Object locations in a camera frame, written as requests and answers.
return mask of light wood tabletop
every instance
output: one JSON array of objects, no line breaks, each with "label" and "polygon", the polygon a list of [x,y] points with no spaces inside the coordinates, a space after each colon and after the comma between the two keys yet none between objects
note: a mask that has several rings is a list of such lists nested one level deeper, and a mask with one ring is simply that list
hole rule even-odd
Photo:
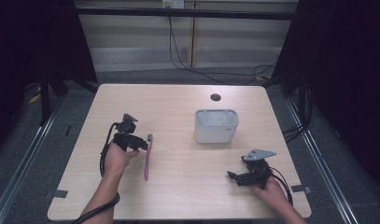
[{"label": "light wood tabletop", "polygon": [[[217,93],[221,100],[210,96]],[[194,140],[198,109],[233,109],[239,124],[230,143],[200,144]],[[267,158],[290,186],[301,185],[268,95],[262,87],[209,85],[104,84],[100,86],[64,171],[48,217],[73,220],[101,180],[100,152],[113,122],[124,113],[136,119],[134,135],[153,134],[149,178],[144,178],[146,151],[131,161],[120,182],[115,219],[191,220],[276,217],[247,187],[237,187],[227,171],[247,173],[241,161],[250,149],[276,153]],[[304,192],[292,193],[294,207],[311,215]]]}]

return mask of aluminum floor rail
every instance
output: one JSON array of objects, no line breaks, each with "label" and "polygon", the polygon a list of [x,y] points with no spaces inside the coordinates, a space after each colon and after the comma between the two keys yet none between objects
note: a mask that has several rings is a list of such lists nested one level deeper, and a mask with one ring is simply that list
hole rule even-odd
[{"label": "aluminum floor rail", "polygon": [[12,176],[11,180],[9,181],[6,190],[0,196],[0,223],[3,223],[4,219],[6,218],[9,208],[13,204],[15,197],[21,188],[21,184],[29,172],[35,160],[35,156],[38,150],[41,148],[41,145],[44,142],[44,139],[47,136],[47,133],[53,121],[55,120],[56,113],[62,104],[63,98],[64,97],[62,96],[58,98],[57,104],[50,114],[49,119],[45,122],[44,126],[38,128],[32,144],[27,149],[27,152],[24,155],[20,165],[18,166],[14,176]]},{"label": "aluminum floor rail", "polygon": [[[293,102],[292,99],[287,99],[287,104],[291,112],[292,117],[294,117],[295,122],[298,127],[302,125],[300,117],[298,116],[298,108]],[[319,170],[323,180],[329,189],[332,199],[335,202],[335,205],[338,208],[343,220],[347,224],[357,224],[359,223],[355,217],[355,214],[350,206],[350,203],[347,201],[346,197],[342,193],[341,189],[338,186],[338,183],[335,181],[334,176],[331,173],[331,170],[323,158],[323,154],[320,152],[315,139],[309,130],[306,130],[302,134],[305,144],[308,146],[309,152],[311,153],[317,169]]]}]

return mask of round black hole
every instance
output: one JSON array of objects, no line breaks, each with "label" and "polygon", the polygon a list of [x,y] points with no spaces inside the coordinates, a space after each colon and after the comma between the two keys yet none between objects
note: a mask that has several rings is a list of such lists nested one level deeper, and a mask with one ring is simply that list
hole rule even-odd
[{"label": "round black hole", "polygon": [[212,99],[212,101],[220,101],[221,100],[221,96],[217,93],[213,93],[211,96],[210,96],[210,99]]}]

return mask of gray floor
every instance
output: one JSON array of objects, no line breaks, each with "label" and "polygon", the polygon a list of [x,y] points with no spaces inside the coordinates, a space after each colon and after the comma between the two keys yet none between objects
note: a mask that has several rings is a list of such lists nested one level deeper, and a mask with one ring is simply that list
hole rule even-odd
[{"label": "gray floor", "polygon": [[[248,68],[204,68],[203,72],[234,72],[252,74]],[[210,75],[225,84],[240,85],[251,77]],[[128,72],[99,73],[101,83],[173,83],[173,84],[213,84],[215,80],[202,74],[193,74],[177,69],[144,70]],[[249,85],[259,85],[261,81],[252,81]],[[90,109],[94,93],[86,91],[77,84],[68,83],[70,91],[56,114],[35,160],[26,174],[4,223],[55,223],[47,217],[51,200],[44,198],[48,190],[57,189],[65,165],[68,162],[74,144]],[[35,90],[25,93],[28,100]],[[280,92],[280,86],[267,89],[281,130],[291,128],[295,122],[286,99]],[[11,134],[0,149],[0,195],[6,189],[10,178],[16,172],[27,148],[38,130],[40,121],[40,102],[32,105],[23,102],[18,116],[14,119]],[[52,94],[52,105],[59,102]],[[315,106],[310,131],[326,163],[331,168],[339,187],[350,203],[359,223],[380,223],[380,189],[370,176],[358,165],[350,153],[345,141],[337,139],[333,127]],[[307,194],[312,208],[309,223],[345,223],[331,194],[317,169],[307,145],[301,136],[288,143],[289,151],[304,186],[312,192]],[[204,223],[282,223],[281,220],[207,220]]]}]

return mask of human arm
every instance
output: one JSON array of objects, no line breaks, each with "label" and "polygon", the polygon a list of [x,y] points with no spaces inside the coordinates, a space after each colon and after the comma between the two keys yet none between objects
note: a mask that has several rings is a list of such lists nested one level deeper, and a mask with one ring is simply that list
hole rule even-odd
[{"label": "human arm", "polygon": [[[99,183],[97,190],[94,192],[91,200],[82,211],[84,215],[91,210],[109,203],[114,200],[117,195],[120,180],[129,165],[132,158],[139,155],[138,150],[131,152],[123,151],[117,144],[111,143],[106,154],[105,173]],[[102,213],[86,220],[83,223],[112,223],[114,216],[114,207],[108,208]]]},{"label": "human arm", "polygon": [[265,188],[261,189],[258,186],[250,186],[260,198],[271,208],[273,208],[287,224],[303,224],[305,219],[295,210],[289,203],[286,195],[281,189],[279,183],[270,176],[265,184]]}]

